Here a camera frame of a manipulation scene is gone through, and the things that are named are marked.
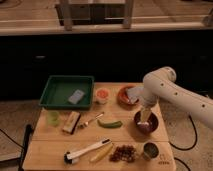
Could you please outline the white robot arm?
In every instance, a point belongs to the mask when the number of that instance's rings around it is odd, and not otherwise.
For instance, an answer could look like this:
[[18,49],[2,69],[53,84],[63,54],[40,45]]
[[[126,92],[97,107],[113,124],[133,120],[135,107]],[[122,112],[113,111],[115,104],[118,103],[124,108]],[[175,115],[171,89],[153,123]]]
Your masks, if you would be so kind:
[[213,130],[213,100],[186,90],[175,84],[176,72],[171,67],[162,67],[143,77],[139,94],[143,107],[153,107],[157,98],[163,98],[185,110]]

